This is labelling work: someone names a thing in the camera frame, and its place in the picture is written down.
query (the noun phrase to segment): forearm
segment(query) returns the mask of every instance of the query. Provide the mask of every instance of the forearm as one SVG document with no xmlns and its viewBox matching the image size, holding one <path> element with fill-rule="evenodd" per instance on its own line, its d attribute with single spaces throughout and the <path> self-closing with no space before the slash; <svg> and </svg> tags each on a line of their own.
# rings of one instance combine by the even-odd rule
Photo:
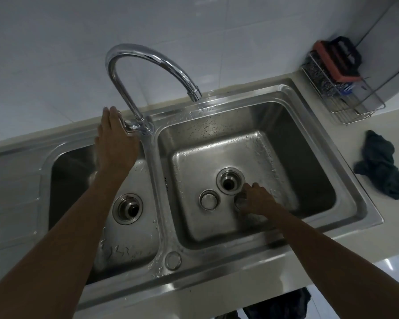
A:
<svg viewBox="0 0 399 319">
<path fill-rule="evenodd" d="M 0 281 L 0 318 L 73 316 L 121 182 L 98 173 L 62 219 Z"/>
<path fill-rule="evenodd" d="M 399 318 L 399 283 L 286 210 L 266 213 L 343 318 Z"/>
</svg>

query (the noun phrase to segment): dish rack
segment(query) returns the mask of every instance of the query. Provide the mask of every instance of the dish rack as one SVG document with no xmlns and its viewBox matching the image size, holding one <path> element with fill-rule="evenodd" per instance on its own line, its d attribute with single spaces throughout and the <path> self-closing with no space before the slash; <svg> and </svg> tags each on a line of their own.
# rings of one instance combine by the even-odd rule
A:
<svg viewBox="0 0 399 319">
<path fill-rule="evenodd" d="M 328 111 L 345 125 L 367 119 L 385 108 L 383 100 L 362 77 L 354 83 L 338 83 L 330 78 L 316 51 L 308 53 L 302 70 Z"/>
</svg>

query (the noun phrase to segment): faucet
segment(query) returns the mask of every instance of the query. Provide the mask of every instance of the faucet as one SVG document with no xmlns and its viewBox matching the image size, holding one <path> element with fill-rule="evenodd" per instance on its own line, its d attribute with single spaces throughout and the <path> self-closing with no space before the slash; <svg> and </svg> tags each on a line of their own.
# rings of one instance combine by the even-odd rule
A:
<svg viewBox="0 0 399 319">
<path fill-rule="evenodd" d="M 186 74 L 186 72 L 170 58 L 167 58 L 162 53 L 159 53 L 154 49 L 142 45 L 116 45 L 112 47 L 106 54 L 105 66 L 108 71 L 109 78 L 111 78 L 112 83 L 117 88 L 117 91 L 120 93 L 136 118 L 136 123 L 134 124 L 124 121 L 120 116 L 120 120 L 127 132 L 139 131 L 143 135 L 151 135 L 154 132 L 154 124 L 150 117 L 144 117 L 139 111 L 117 75 L 115 64 L 117 63 L 118 59 L 126 56 L 143 58 L 159 65 L 181 82 L 181 84 L 186 88 L 186 91 L 188 92 L 188 95 L 192 101 L 199 101 L 201 99 L 202 95 L 198 86 L 195 85 L 188 74 Z"/>
</svg>

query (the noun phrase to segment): countertop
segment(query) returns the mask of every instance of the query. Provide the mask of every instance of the countertop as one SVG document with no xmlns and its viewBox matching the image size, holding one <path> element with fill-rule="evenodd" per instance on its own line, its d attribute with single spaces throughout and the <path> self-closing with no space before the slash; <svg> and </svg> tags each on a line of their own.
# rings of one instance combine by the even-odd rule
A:
<svg viewBox="0 0 399 319">
<path fill-rule="evenodd" d="M 365 138 L 365 132 L 374 130 L 394 144 L 396 150 L 394 154 L 395 164 L 399 168 L 399 110 L 373 116 L 365 121 L 348 126 L 342 125 L 335 122 L 331 114 L 325 110 L 320 98 L 309 85 L 303 73 L 295 72 L 275 79 L 282 77 L 291 78 L 294 81 L 350 167 L 353 167 L 354 163 L 361 159 L 360 149 Z M 266 80 L 259 81 L 259 83 L 266 85 Z M 80 127 L 80 125 L 92 125 L 98 121 L 99 118 L 90 119 L 64 128 L 9 139 L 1 142 L 0 146 L 17 143 L 33 136 L 51 135 L 62 132 L 62 130 Z M 366 177 L 357 176 L 357 178 L 383 216 L 384 223 L 339 237 L 337 241 L 373 263 L 399 254 L 399 200 L 379 193 Z M 289 252 L 284 257 L 260 264 L 254 268 L 244 269 L 183 290 L 171 291 L 123 309 L 115 311 L 109 309 L 107 314 L 97 314 L 93 317 L 206 319 L 309 284 L 311 284 L 311 280 L 297 257 L 293 252 Z M 78 313 L 75 318 L 87 318 L 87 316 Z"/>
</svg>

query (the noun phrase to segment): dark cloth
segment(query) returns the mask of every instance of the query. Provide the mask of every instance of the dark cloth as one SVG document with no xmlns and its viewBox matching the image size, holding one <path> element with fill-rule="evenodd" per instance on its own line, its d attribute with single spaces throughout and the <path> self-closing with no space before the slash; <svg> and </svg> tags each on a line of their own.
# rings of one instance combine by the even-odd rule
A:
<svg viewBox="0 0 399 319">
<path fill-rule="evenodd" d="M 393 160 L 394 146 L 374 131 L 367 131 L 362 148 L 363 161 L 356 163 L 353 171 L 367 176 L 382 193 L 399 199 L 399 169 Z"/>
<path fill-rule="evenodd" d="M 309 291 L 302 288 L 245 307 L 244 312 L 248 319 L 304 319 L 310 298 Z M 239 319 L 239 317 L 236 311 L 232 311 L 216 319 Z"/>
</svg>

